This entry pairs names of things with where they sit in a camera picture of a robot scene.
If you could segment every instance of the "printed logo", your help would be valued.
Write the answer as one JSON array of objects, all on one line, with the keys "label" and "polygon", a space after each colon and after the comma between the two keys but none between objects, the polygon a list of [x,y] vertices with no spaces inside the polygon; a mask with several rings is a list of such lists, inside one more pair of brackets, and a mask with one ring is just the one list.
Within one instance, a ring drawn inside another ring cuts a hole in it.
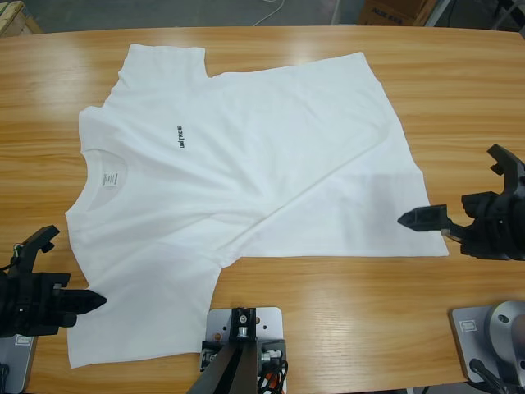
[{"label": "printed logo", "polygon": [[177,131],[179,133],[179,148],[184,149],[184,133],[182,132],[182,126],[177,126]]}]

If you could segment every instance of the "black cable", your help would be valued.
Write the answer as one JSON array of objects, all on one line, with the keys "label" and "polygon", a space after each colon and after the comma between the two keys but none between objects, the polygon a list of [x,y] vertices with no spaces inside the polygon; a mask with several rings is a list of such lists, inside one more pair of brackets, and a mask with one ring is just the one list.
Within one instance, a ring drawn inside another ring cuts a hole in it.
[{"label": "black cable", "polygon": [[[288,374],[288,362],[282,360],[276,365],[274,369],[268,370],[266,373],[262,373],[258,381],[258,394],[282,394],[286,375]],[[264,380],[267,380],[266,386],[263,386]]]},{"label": "black cable", "polygon": [[458,0],[452,0],[452,3],[450,4],[450,11],[449,11],[449,16],[447,19],[446,27],[450,27],[450,18],[452,17],[452,13],[454,12],[457,2]]}]

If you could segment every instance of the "cable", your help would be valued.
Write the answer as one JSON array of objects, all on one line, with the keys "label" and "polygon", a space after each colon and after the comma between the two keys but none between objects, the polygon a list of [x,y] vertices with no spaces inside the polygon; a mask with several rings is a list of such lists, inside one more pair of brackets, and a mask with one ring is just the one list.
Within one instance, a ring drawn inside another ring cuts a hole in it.
[{"label": "cable", "polygon": [[[263,0],[263,1],[264,1],[264,2],[276,2],[276,0]],[[277,12],[279,12],[279,11],[281,10],[282,6],[285,5],[285,2],[286,2],[286,0],[282,0],[282,1],[281,1],[281,5],[280,5],[278,8],[276,8],[274,11],[270,12],[268,15],[266,15],[265,17],[263,17],[260,21],[255,22],[255,23],[253,24],[253,26],[257,26],[257,25],[259,25],[261,22],[264,22],[266,19],[268,19],[270,16],[274,16]]]},{"label": "cable", "polygon": [[450,12],[449,12],[449,17],[446,22],[446,27],[450,27],[450,18],[452,17],[452,13],[454,12],[457,2],[458,0],[452,0],[452,4],[450,4]]},{"label": "cable", "polygon": [[258,394],[282,394],[288,374],[288,361],[282,360],[274,369],[264,373],[258,380]]}]

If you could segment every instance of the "bolt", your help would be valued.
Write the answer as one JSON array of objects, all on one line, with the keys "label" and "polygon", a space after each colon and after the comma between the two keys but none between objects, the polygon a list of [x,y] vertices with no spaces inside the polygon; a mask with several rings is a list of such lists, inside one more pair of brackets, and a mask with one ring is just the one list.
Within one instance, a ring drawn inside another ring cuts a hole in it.
[{"label": "bolt", "polygon": [[239,333],[237,333],[237,337],[239,338],[246,338],[248,336],[248,328],[247,327],[239,327]]}]

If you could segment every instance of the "metal mounting plate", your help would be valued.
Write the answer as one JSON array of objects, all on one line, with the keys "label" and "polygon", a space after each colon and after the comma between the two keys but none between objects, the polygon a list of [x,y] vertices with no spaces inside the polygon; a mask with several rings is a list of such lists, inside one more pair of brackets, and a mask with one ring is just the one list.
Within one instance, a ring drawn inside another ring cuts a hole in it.
[{"label": "metal mounting plate", "polygon": [[[285,339],[282,312],[279,308],[257,308],[259,323],[255,332],[259,341]],[[211,309],[206,321],[206,341],[226,343],[230,335],[231,309]]]},{"label": "metal mounting plate", "polygon": [[493,306],[453,309],[451,319],[457,339],[463,373],[471,382],[482,382],[482,378],[468,366],[470,360],[479,359],[495,376],[499,376],[495,357],[487,346],[486,316]]}]

